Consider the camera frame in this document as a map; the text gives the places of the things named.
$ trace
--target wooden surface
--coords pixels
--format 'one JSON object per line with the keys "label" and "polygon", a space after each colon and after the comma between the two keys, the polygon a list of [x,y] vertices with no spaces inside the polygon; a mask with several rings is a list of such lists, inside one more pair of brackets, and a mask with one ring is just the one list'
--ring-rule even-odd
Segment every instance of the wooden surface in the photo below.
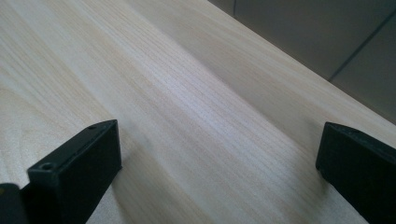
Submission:
{"label": "wooden surface", "polygon": [[320,177],[326,120],[396,127],[205,0],[0,2],[0,181],[117,119],[89,223],[364,223]]}

